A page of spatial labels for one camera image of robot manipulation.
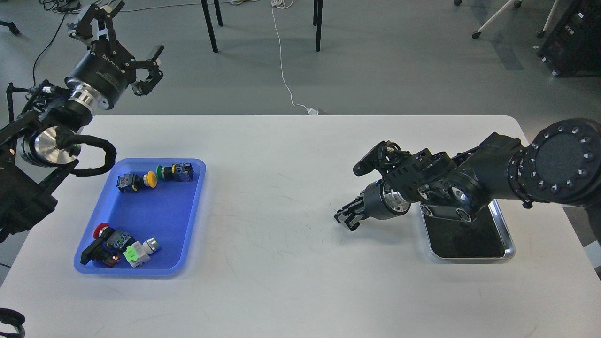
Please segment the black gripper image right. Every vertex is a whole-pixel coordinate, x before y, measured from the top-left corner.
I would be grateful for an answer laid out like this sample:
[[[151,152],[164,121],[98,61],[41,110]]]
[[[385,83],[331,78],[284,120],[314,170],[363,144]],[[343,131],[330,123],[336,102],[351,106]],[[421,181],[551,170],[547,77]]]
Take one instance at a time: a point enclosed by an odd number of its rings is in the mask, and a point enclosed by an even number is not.
[[[389,220],[408,213],[411,205],[412,203],[406,201],[400,192],[391,188],[388,183],[375,181],[363,190],[362,195],[358,195],[339,209],[333,218],[350,231],[355,231],[362,220]]]

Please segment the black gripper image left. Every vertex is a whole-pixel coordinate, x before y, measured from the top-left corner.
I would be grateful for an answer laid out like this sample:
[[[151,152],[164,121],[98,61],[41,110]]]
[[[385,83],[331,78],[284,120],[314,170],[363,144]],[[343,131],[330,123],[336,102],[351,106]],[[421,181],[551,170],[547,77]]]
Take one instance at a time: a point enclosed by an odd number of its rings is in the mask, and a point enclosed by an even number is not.
[[[81,41],[89,50],[65,78],[65,84],[71,90],[81,83],[92,86],[102,95],[100,107],[105,110],[114,108],[129,84],[135,95],[146,96],[164,76],[159,70],[163,45],[157,45],[149,58],[143,61],[135,61],[135,57],[128,52],[120,53],[113,19],[124,5],[124,1],[110,1],[102,7],[91,4],[81,10],[76,22],[67,24],[69,37]],[[93,44],[98,41],[105,41],[104,49],[108,54],[91,51]],[[133,70],[127,70],[126,63]],[[135,81],[134,70],[146,70],[148,77]]]

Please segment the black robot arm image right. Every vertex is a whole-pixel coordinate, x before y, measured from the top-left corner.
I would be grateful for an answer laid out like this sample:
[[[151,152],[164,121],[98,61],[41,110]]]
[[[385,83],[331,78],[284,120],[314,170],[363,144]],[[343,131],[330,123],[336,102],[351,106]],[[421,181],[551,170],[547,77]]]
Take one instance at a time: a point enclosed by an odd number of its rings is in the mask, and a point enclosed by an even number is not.
[[[334,218],[354,231],[362,220],[398,217],[418,203],[427,217],[471,223],[493,200],[519,200],[525,209],[535,202],[583,207],[599,237],[600,136],[599,122],[571,118],[544,128],[527,146],[494,132],[453,157],[381,141],[353,168],[357,176],[377,171],[381,178]]]

